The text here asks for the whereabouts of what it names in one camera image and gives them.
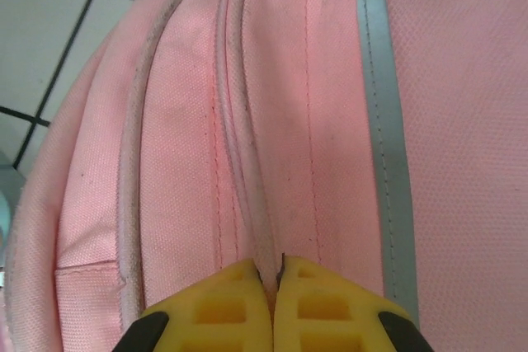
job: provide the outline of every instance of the yellow plastic part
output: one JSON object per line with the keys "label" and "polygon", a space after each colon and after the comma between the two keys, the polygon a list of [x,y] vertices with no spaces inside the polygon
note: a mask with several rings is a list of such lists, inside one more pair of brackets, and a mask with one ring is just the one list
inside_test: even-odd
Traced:
{"label": "yellow plastic part", "polygon": [[266,296],[252,260],[240,261],[148,308],[169,322],[154,352],[271,352]]}
{"label": "yellow plastic part", "polygon": [[299,257],[285,258],[274,320],[275,352],[392,352],[378,313],[398,305]]}

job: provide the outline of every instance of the black grout line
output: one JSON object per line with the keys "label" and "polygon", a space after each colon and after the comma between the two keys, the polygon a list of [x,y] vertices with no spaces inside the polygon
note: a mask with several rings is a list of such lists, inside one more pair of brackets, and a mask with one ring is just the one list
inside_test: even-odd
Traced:
{"label": "black grout line", "polygon": [[8,107],[4,106],[0,106],[0,113],[4,115],[12,115],[13,117],[17,117],[18,119],[29,121],[30,123],[36,122],[38,125],[42,125],[43,127],[49,127],[51,124],[48,120],[36,119],[32,115],[27,115],[26,113],[22,113],[18,110],[9,109]]}
{"label": "black grout line", "polygon": [[71,50],[73,46],[73,42],[75,41],[75,38],[77,37],[77,33],[81,29],[81,25],[84,22],[84,17],[87,15],[88,9],[90,8],[92,1],[93,0],[86,0],[86,2],[84,3],[84,7],[81,10],[81,14],[79,15],[79,18],[77,19],[75,27],[73,28],[73,31],[71,35],[69,36],[68,43],[64,47],[64,51],[60,56],[59,63],[57,63],[53,76],[51,80],[49,81],[49,84],[42,97],[42,100],[40,101],[39,108],[35,114],[35,119],[31,122],[31,127],[27,131],[26,137],[24,138],[24,142],[22,143],[20,150],[18,151],[18,154],[16,155],[16,159],[13,163],[13,168],[15,169],[18,168],[18,166],[20,165],[20,162],[22,161],[22,158],[24,157],[24,154],[26,153],[27,146],[30,144],[30,141],[31,141],[31,136],[33,136],[33,133],[35,132],[35,128],[37,126],[37,120],[40,119],[40,115],[42,115],[42,111],[44,110],[46,103],[51,96],[51,92],[53,91],[55,82],[57,81],[57,78],[59,78],[60,71],[63,68],[64,62],[66,62],[66,58],[68,57],[69,51]]}

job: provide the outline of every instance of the reflective strip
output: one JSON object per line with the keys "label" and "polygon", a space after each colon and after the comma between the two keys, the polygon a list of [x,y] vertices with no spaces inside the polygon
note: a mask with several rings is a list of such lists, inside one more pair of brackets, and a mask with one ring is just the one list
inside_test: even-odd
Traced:
{"label": "reflective strip", "polygon": [[385,0],[357,0],[381,222],[385,296],[418,324],[413,202]]}

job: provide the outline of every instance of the white tile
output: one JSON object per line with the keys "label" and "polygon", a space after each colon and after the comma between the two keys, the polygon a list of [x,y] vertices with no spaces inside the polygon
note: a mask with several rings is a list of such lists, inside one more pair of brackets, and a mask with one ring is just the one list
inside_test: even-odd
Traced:
{"label": "white tile", "polygon": [[18,150],[30,127],[29,121],[0,113],[0,151],[6,155],[11,164],[17,158]]}
{"label": "white tile", "polygon": [[33,115],[86,0],[0,0],[0,104]]}
{"label": "white tile", "polygon": [[40,145],[44,142],[44,138],[48,133],[48,129],[42,125],[37,125],[35,131],[31,135],[30,143],[27,145],[22,161],[18,165],[18,171],[24,176],[28,177],[33,169],[33,163],[39,153]]}
{"label": "white tile", "polygon": [[69,88],[83,70],[84,64],[106,34],[129,9],[131,3],[132,0],[93,0],[46,103],[42,119],[52,120],[54,118]]}

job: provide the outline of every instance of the pink backpack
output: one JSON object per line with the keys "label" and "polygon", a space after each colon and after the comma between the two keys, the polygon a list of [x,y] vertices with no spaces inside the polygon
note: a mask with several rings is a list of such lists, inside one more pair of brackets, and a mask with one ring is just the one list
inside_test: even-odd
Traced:
{"label": "pink backpack", "polygon": [[281,253],[435,350],[528,350],[528,0],[136,0],[65,99],[9,240],[6,343],[111,350]]}

